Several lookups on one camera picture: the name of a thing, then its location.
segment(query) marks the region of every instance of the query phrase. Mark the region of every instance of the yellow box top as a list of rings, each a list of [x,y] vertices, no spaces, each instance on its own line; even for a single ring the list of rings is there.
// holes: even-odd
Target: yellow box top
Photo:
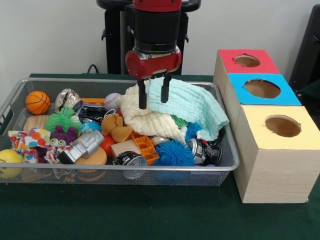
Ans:
[[[260,149],[320,150],[320,131],[304,106],[243,105],[242,109]]]

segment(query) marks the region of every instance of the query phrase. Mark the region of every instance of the light blue towel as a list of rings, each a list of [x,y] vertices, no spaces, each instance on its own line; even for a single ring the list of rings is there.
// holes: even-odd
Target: light blue towel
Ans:
[[[161,102],[164,78],[150,81],[147,87],[148,107],[156,112],[176,115],[189,123],[202,127],[199,134],[206,141],[218,138],[219,130],[229,123],[228,117],[210,92],[181,80],[172,79],[169,100]]]

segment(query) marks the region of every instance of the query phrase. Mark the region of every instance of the baseball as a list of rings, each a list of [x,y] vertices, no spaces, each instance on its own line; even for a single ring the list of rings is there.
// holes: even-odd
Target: baseball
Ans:
[[[105,110],[109,111],[114,109],[116,112],[120,110],[120,107],[116,104],[116,100],[121,96],[119,93],[111,93],[104,99],[103,106]]]

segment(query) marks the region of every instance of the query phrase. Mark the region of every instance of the shape sorter box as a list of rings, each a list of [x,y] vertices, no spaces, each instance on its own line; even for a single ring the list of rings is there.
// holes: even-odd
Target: shape sorter box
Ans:
[[[303,106],[241,106],[234,171],[243,203],[305,203],[320,173],[320,132]]]
[[[228,74],[280,74],[275,63],[263,49],[219,49],[213,83],[225,94]]]
[[[223,100],[233,132],[241,105],[301,106],[281,74],[228,74]]]

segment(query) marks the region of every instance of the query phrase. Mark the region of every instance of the cream knitted blanket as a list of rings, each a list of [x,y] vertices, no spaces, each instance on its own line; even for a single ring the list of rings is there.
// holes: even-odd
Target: cream knitted blanket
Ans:
[[[171,138],[184,143],[184,136],[170,114],[152,111],[148,107],[145,110],[139,108],[138,90],[138,85],[130,87],[117,100],[124,122],[141,135]]]

